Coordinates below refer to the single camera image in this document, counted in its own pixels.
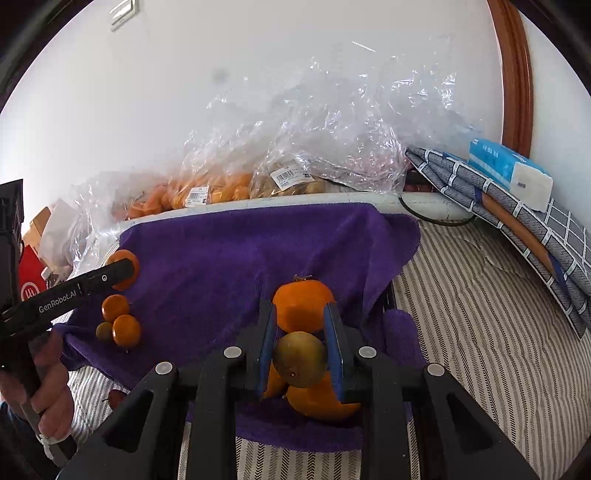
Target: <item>finger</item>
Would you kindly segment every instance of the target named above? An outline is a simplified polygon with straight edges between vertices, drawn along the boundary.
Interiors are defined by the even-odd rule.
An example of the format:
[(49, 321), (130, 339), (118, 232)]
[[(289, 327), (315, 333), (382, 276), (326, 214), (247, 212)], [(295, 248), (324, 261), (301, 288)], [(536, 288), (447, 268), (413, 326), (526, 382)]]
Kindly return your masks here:
[(67, 399), (64, 400), (66, 402), (65, 410), (61, 416), (60, 424), (53, 433), (53, 438), (56, 440), (61, 440), (68, 435), (72, 427), (72, 420), (74, 419), (74, 399), (72, 398), (70, 389), (66, 388), (64, 394), (67, 395)]
[(0, 371), (0, 392), (8, 404), (22, 404), (27, 401), (27, 394), (21, 383), (7, 372)]
[(31, 399), (33, 410), (39, 413), (53, 405), (67, 385), (68, 379), (68, 370), (63, 364), (57, 363), (50, 367), (43, 378), (41, 387)]
[(39, 432), (46, 437), (59, 439), (58, 434), (72, 425), (74, 401), (69, 388), (64, 388), (57, 401), (49, 407), (39, 421)]
[(61, 335), (52, 330), (45, 344), (35, 354), (35, 365), (38, 367), (47, 367), (58, 363), (61, 356)]

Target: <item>barcode label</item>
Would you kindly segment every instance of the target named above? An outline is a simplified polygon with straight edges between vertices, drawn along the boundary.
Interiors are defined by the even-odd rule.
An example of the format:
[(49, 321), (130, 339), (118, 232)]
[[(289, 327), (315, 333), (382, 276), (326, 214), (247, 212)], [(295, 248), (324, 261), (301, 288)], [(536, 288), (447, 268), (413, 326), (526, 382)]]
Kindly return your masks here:
[(302, 167), (283, 167), (271, 173), (271, 178), (283, 192), (294, 185), (314, 181), (312, 175), (306, 173)]
[(196, 207), (197, 205), (206, 205), (209, 187), (195, 187), (191, 189), (187, 198), (185, 198), (185, 207)]

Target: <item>striped bed sheet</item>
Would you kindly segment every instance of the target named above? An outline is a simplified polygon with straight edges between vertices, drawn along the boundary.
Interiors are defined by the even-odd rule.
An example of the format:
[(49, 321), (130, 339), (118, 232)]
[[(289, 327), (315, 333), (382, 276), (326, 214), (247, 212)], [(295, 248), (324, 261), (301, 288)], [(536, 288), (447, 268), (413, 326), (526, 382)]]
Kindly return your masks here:
[[(421, 246), (394, 279), (398, 307), (417, 323), (421, 350), (462, 383), (541, 480), (556, 480), (591, 433), (591, 336), (581, 340), (539, 277), (500, 232), (477, 221), (421, 223)], [(120, 388), (92, 367), (70, 375), (73, 434), (83, 442)], [(184, 432), (184, 479), (190, 425)], [(409, 424), (413, 479), (419, 478)], [(358, 451), (293, 452), (236, 438), (241, 480), (353, 480)]]

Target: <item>wooden door frame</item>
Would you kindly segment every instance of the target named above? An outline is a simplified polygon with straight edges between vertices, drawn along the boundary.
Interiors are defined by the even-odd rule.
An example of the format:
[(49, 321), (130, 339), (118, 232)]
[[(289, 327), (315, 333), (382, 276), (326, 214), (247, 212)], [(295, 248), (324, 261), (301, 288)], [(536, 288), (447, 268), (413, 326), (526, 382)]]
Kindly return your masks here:
[(530, 49), (519, 10), (509, 0), (487, 0), (501, 50), (504, 146), (530, 156), (534, 92)]

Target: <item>cardboard box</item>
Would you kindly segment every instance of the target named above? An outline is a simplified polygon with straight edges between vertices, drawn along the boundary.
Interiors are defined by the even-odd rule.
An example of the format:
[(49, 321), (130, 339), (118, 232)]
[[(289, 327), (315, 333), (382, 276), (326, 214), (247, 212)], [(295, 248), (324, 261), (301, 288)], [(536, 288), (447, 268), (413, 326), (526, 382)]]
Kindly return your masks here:
[(43, 234), (43, 230), (45, 230), (45, 226), (47, 225), (50, 215), (51, 210), (48, 207), (45, 207), (42, 211), (35, 215), (35, 218), (29, 224), (30, 229), (22, 236), (22, 241), (25, 243), (25, 246), (30, 246), (35, 251), (37, 256), (39, 256), (39, 243), (41, 242), (41, 235)]
[(49, 209), (49, 207), (45, 207), (42, 211), (35, 215), (35, 218), (30, 223), (30, 227), (33, 228), (34, 226), (39, 232), (39, 234), (42, 235), (50, 215), (51, 210)]

